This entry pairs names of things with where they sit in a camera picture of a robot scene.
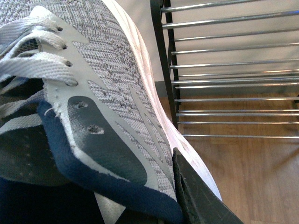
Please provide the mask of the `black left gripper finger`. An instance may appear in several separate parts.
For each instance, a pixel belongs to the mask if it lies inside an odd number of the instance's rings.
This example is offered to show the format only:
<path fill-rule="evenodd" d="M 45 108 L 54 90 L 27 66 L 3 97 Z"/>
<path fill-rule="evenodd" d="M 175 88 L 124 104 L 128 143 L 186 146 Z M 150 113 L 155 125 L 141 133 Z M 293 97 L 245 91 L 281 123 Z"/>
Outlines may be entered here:
<path fill-rule="evenodd" d="M 172 157 L 177 202 L 185 224 L 242 224 L 211 191 L 177 148 Z"/>

